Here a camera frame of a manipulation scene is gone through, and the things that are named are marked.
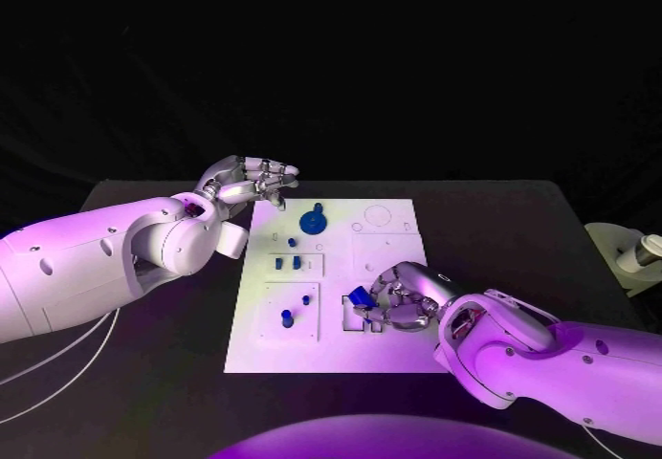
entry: metallic robot hand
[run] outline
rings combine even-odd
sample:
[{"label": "metallic robot hand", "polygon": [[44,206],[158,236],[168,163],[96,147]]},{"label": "metallic robot hand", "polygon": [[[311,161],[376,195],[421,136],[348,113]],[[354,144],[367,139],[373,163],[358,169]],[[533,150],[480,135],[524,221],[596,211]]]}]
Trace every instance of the metallic robot hand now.
[{"label": "metallic robot hand", "polygon": [[214,203],[220,220],[232,218],[243,210],[247,201],[266,199],[283,210],[285,201],[278,188],[298,186],[298,173],[292,165],[233,155],[204,171],[194,193]]},{"label": "metallic robot hand", "polygon": [[[377,301],[383,294],[387,295],[387,308],[382,308]],[[444,274],[418,263],[403,261],[379,274],[369,295],[377,307],[358,304],[353,309],[354,314],[392,325],[395,330],[418,332],[442,315],[462,291]]]}]

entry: white cable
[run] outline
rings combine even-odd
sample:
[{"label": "white cable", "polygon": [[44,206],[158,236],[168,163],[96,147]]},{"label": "white cable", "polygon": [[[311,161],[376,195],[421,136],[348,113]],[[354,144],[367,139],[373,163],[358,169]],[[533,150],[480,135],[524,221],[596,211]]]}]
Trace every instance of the white cable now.
[{"label": "white cable", "polygon": [[96,328],[103,323],[103,320],[108,318],[109,315],[110,313],[106,313],[100,317],[99,321],[89,329],[89,331],[56,354],[53,354],[47,359],[41,360],[35,365],[31,365],[27,369],[20,371],[20,373],[15,373],[12,376],[0,381],[0,385],[5,384],[8,381],[12,381],[15,378],[20,378],[20,376],[25,375],[30,371],[34,371],[41,365],[46,365],[46,363],[56,359],[89,336],[89,334],[96,330]]},{"label": "white cable", "polygon": [[11,419],[15,419],[18,416],[21,416],[24,413],[28,413],[34,408],[37,408],[38,406],[41,406],[67,387],[69,385],[71,385],[73,381],[79,378],[79,375],[84,372],[86,368],[89,367],[89,365],[92,364],[92,361],[95,361],[97,355],[100,354],[100,350],[103,349],[103,346],[106,345],[106,341],[108,341],[108,338],[110,337],[110,332],[112,332],[112,328],[113,328],[113,323],[116,322],[116,316],[119,315],[119,309],[115,309],[113,310],[113,318],[112,318],[112,323],[109,324],[109,329],[108,329],[108,332],[106,332],[106,337],[103,338],[103,342],[100,343],[100,346],[99,348],[96,349],[96,353],[93,354],[92,358],[89,359],[89,362],[86,363],[86,365],[82,367],[82,369],[79,370],[77,374],[71,377],[71,379],[69,380],[69,382],[37,403],[37,404],[33,404],[24,411],[20,411],[14,416],[11,416],[9,418],[7,419],[2,419],[0,421],[0,424],[4,424],[7,423]]},{"label": "white cable", "polygon": [[585,426],[582,426],[582,429],[585,430],[585,432],[588,432],[588,435],[592,437],[592,440],[596,442],[596,444],[604,448],[604,450],[614,456],[617,457],[617,459],[622,459],[608,448],[607,446],[604,445],[604,443],[596,439],[596,437],[592,435],[592,432],[585,428]]}]

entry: white panel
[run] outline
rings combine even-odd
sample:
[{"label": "white panel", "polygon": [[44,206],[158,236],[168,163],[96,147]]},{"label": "white panel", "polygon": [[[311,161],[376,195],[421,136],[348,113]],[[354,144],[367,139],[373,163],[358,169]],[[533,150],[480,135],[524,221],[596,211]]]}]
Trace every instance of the white panel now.
[{"label": "white panel", "polygon": [[[302,296],[309,302],[302,304]],[[318,285],[315,283],[268,282],[262,286],[262,301],[255,304],[253,338],[256,341],[317,341]],[[282,310],[292,313],[294,325],[282,326]]]},{"label": "white panel", "polygon": [[[322,205],[328,223],[320,234],[308,235],[299,230],[299,217],[317,202]],[[294,247],[286,244],[289,237],[296,240]],[[386,240],[393,242],[392,246],[386,245]],[[283,258],[282,273],[273,268],[276,254]],[[299,273],[292,273],[289,268],[294,255],[301,257]],[[312,275],[304,270],[305,259],[312,261],[309,269],[321,267],[314,278],[305,277]],[[360,279],[354,278],[354,260],[363,265],[373,263],[373,271],[369,275],[361,273]],[[410,200],[288,199],[282,212],[268,202],[256,202],[224,371],[444,372],[432,358],[438,342],[436,324],[432,323],[419,333],[402,333],[389,326],[380,330],[374,324],[361,326],[361,318],[351,312],[351,303],[346,297],[343,299],[358,285],[369,288],[377,274],[399,261],[425,263]],[[281,289],[275,293],[273,285]],[[318,295],[309,298],[311,303],[317,301],[317,330],[304,333],[302,330],[314,328],[312,315],[301,316],[301,310],[292,311],[294,326],[285,329],[279,313],[289,309],[282,304],[296,305],[302,296],[296,289],[309,285],[317,285],[318,289]],[[358,331],[343,331],[343,322]],[[292,353],[286,353],[283,359],[282,350],[289,349]]]},{"label": "white panel", "polygon": [[[294,257],[299,258],[299,268],[294,269]],[[275,258],[282,260],[282,267],[275,269]],[[324,256],[320,253],[272,253],[265,263],[266,280],[321,279],[324,277]]]},{"label": "white panel", "polygon": [[369,283],[400,261],[425,264],[419,234],[354,234],[351,251],[353,278]]}]

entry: blue object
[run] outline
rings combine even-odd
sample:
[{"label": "blue object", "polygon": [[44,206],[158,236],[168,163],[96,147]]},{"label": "blue object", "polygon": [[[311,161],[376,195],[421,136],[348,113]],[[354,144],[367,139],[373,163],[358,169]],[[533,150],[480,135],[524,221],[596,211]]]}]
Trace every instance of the blue object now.
[{"label": "blue object", "polygon": [[285,309],[281,313],[279,316],[282,317],[282,326],[285,328],[289,328],[294,325],[294,318],[292,318],[292,313],[289,312],[288,309]]},{"label": "blue object", "polygon": [[312,210],[299,217],[299,230],[305,234],[318,234],[327,227],[327,217],[321,211],[321,204],[315,203]]},{"label": "blue object", "polygon": [[369,293],[364,291],[363,287],[357,287],[351,291],[351,293],[347,294],[347,297],[354,306],[357,306],[358,304],[363,304],[369,309],[376,308],[374,300],[371,299],[371,296],[369,295]]}]

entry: robotic hand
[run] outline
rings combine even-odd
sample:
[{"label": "robotic hand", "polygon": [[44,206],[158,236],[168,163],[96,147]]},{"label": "robotic hand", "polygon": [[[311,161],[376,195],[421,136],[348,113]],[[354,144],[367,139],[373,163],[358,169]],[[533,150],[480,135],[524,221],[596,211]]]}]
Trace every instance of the robotic hand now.
[{"label": "robotic hand", "polygon": [[662,446],[658,335],[560,322],[495,290],[464,295],[445,275],[409,262],[379,275],[364,303],[354,313],[396,330],[438,322],[432,357],[481,403],[503,409],[532,398],[581,426]]},{"label": "robotic hand", "polygon": [[0,342],[84,323],[196,273],[214,251],[237,258],[247,201],[282,210],[295,167],[230,156],[193,192],[46,220],[0,240]]}]

